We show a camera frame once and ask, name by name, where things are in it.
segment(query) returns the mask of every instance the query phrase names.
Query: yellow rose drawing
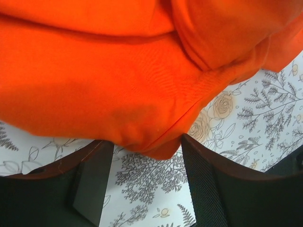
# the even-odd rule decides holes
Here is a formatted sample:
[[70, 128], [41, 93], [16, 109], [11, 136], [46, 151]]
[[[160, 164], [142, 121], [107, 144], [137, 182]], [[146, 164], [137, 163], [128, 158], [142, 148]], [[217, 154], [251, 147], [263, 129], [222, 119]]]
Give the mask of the yellow rose drawing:
[[207, 115], [210, 118], [223, 119], [229, 116], [229, 114], [232, 112], [232, 109], [232, 97], [228, 95], [228, 92], [223, 91], [214, 100], [214, 104], [208, 109]]
[[188, 134], [200, 143], [205, 142], [208, 134], [211, 133], [209, 121], [210, 119], [207, 116], [207, 112], [202, 110], [196, 121], [191, 126]]

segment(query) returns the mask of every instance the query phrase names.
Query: patterned background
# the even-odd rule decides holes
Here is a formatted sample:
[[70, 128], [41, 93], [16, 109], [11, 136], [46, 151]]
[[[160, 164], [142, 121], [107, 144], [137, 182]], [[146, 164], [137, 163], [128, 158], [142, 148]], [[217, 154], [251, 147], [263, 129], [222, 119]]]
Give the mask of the patterned background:
[[[303, 144], [303, 53], [280, 73], [227, 87], [189, 134], [244, 166], [266, 171]], [[90, 143], [35, 137], [0, 122], [0, 175], [28, 173]], [[156, 161], [115, 147], [100, 227], [190, 227], [195, 222], [182, 151]]]

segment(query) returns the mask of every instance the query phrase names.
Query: gray plant drawing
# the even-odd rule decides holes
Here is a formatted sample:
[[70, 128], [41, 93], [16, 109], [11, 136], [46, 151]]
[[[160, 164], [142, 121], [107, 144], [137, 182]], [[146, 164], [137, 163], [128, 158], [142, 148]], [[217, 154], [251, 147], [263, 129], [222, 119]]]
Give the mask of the gray plant drawing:
[[260, 118], [266, 122], [265, 134], [268, 139], [267, 150], [274, 148], [274, 143], [280, 140], [281, 133], [292, 121], [292, 113], [295, 106], [302, 102], [303, 97], [299, 96], [298, 91], [291, 82], [286, 82], [286, 76], [282, 70], [280, 73], [270, 71], [265, 72], [262, 80], [262, 91], [254, 88], [250, 97], [245, 101], [255, 104], [255, 109], [243, 107], [238, 113], [238, 119], [245, 120], [243, 129], [252, 132], [257, 128]]
[[196, 223], [196, 218], [189, 212], [188, 209], [186, 209], [181, 204], [178, 204], [177, 206], [181, 209], [184, 227], [191, 227], [193, 224]]
[[47, 145], [45, 145], [42, 149], [47, 147], [56, 147], [56, 153], [54, 157], [54, 161], [63, 157], [63, 148], [70, 146], [73, 142], [77, 141], [78, 139], [62, 139], [62, 138], [53, 138]]
[[136, 206], [131, 209], [129, 218], [127, 218], [126, 214], [121, 213], [113, 222], [110, 222], [109, 227], [125, 227], [125, 225], [131, 226], [134, 222], [144, 220], [147, 212], [148, 208], [146, 205]]
[[114, 153], [113, 153], [113, 162], [119, 161], [120, 160], [120, 156], [119, 153], [120, 151], [124, 150], [123, 147], [119, 147], [119, 146], [115, 146], [114, 148]]
[[166, 225], [161, 225], [161, 226], [158, 226], [158, 227], [174, 227], [174, 223], [172, 223], [171, 225], [166, 224]]
[[106, 196], [104, 197], [103, 208], [106, 207], [106, 206], [108, 205], [108, 203], [109, 203], [109, 201], [110, 201], [110, 197], [111, 197], [111, 195], [106, 195]]
[[259, 140], [260, 137], [249, 137], [240, 141], [235, 150], [226, 150], [220, 152], [220, 155], [245, 166], [250, 160], [250, 152], [262, 145], [259, 144]]
[[5, 147], [6, 149], [18, 151], [19, 149], [7, 138], [5, 132], [4, 123], [0, 122], [0, 147]]
[[261, 169], [261, 171], [267, 171], [272, 166], [280, 162], [285, 156], [289, 155], [291, 152], [293, 152], [303, 144], [303, 131], [301, 125], [298, 126], [296, 129], [293, 129], [292, 136], [293, 139], [290, 142], [284, 140], [283, 142], [278, 143], [277, 146], [280, 148], [282, 153], [276, 158], [276, 160], [268, 161], [267, 164]]
[[28, 159], [22, 161], [21, 165], [16, 161], [3, 161], [0, 165], [0, 175], [27, 174], [34, 169], [42, 167], [43, 165], [36, 161], [38, 155], [39, 148], [31, 147], [28, 153]]
[[182, 152], [169, 160], [155, 160], [135, 153], [121, 158], [122, 170], [117, 172], [116, 184], [130, 203], [141, 201], [151, 204], [160, 187], [165, 193], [178, 192], [187, 182]]

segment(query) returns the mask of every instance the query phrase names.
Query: orange shirt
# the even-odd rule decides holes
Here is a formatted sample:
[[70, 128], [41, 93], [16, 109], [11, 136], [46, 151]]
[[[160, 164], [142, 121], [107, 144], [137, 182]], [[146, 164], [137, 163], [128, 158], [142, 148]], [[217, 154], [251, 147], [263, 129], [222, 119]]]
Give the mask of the orange shirt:
[[303, 49], [303, 0], [0, 0], [0, 119], [170, 158], [201, 109]]

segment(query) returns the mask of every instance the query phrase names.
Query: orange fabric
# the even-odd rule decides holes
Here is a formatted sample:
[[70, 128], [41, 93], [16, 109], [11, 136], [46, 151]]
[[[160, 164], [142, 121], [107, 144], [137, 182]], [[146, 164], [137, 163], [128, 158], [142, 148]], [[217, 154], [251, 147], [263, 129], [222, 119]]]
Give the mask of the orange fabric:
[[200, 110], [303, 49], [302, 0], [0, 0], [0, 119], [170, 158]]

